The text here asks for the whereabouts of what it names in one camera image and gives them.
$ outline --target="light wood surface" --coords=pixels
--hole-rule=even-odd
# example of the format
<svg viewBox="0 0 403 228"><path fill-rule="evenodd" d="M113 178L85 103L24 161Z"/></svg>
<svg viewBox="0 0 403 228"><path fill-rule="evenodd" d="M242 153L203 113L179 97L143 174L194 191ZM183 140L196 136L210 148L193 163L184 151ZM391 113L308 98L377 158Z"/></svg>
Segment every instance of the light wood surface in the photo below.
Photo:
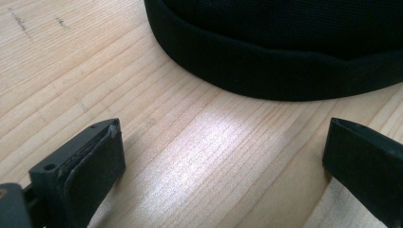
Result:
<svg viewBox="0 0 403 228"><path fill-rule="evenodd" d="M383 226L321 156L332 117L403 142L402 84L311 103L235 95L175 64L139 0L3 0L0 21L0 182L26 186L117 117L127 169L90 227Z"/></svg>

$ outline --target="pencil mark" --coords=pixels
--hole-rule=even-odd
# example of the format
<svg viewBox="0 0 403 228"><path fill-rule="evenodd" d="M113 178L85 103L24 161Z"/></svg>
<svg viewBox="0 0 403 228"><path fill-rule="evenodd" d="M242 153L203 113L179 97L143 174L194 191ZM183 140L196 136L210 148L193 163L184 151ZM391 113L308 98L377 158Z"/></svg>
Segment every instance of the pencil mark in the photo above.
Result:
<svg viewBox="0 0 403 228"><path fill-rule="evenodd" d="M32 38L29 36L28 32L27 32L27 27L26 25L24 25L25 21L23 19L21 19L21 17L17 16L13 11L12 8L9 8L9 12L11 13L12 17L14 18L14 20L17 22L18 26L20 26L20 29L28 36L28 38L32 40Z"/></svg>
<svg viewBox="0 0 403 228"><path fill-rule="evenodd" d="M107 114L112 114L112 109L110 109L108 105L106 105L104 102L100 102L100 104L106 109Z"/></svg>
<svg viewBox="0 0 403 228"><path fill-rule="evenodd" d="M81 108L83 109L83 111L84 111L85 113L87 113L87 112L88 112L88 108L86 107L86 105L84 104L84 102L83 102L82 100L79 100L79 104L80 104Z"/></svg>
<svg viewBox="0 0 403 228"><path fill-rule="evenodd" d="M153 117L148 118L146 121L146 125L148 128L154 126L156 123L157 123L157 120L155 120L155 118L153 118Z"/></svg>
<svg viewBox="0 0 403 228"><path fill-rule="evenodd" d="M36 109L36 113L38 113L39 118L45 123L47 121L47 119L45 119L44 115L38 108L35 108L35 109Z"/></svg>
<svg viewBox="0 0 403 228"><path fill-rule="evenodd" d="M69 29L68 26L66 26L65 21L61 19L60 17L56 17L57 22L59 23L59 26L61 26L63 29Z"/></svg>

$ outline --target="black padded case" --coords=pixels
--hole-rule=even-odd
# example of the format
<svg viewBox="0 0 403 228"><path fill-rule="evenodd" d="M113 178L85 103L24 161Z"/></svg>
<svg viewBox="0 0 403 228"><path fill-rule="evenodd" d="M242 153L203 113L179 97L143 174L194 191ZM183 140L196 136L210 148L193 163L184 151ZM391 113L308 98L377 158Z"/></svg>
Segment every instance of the black padded case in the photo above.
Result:
<svg viewBox="0 0 403 228"><path fill-rule="evenodd" d="M255 98L312 101L403 81L403 1L144 0L179 65Z"/></svg>

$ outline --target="wooden table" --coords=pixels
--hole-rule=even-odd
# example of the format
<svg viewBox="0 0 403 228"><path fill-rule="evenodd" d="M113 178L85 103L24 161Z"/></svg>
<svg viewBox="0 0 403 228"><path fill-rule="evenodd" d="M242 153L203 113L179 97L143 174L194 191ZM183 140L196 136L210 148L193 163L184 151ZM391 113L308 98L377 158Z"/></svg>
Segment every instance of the wooden table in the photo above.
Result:
<svg viewBox="0 0 403 228"><path fill-rule="evenodd" d="M403 85L284 103L175 64L133 1L0 3L0 182L120 118L127 169L90 227L382 227L321 166L338 117L403 141Z"/></svg>

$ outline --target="wood grain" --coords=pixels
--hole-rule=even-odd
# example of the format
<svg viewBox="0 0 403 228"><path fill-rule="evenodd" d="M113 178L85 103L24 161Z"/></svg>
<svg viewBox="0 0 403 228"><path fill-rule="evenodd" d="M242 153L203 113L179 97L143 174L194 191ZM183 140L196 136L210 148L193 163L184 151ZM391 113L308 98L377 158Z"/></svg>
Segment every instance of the wood grain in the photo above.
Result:
<svg viewBox="0 0 403 228"><path fill-rule="evenodd" d="M321 156L332 117L403 141L403 85L350 98L242 97L176 65L143 1L0 2L0 181L120 118L127 170L90 227L382 227Z"/></svg>

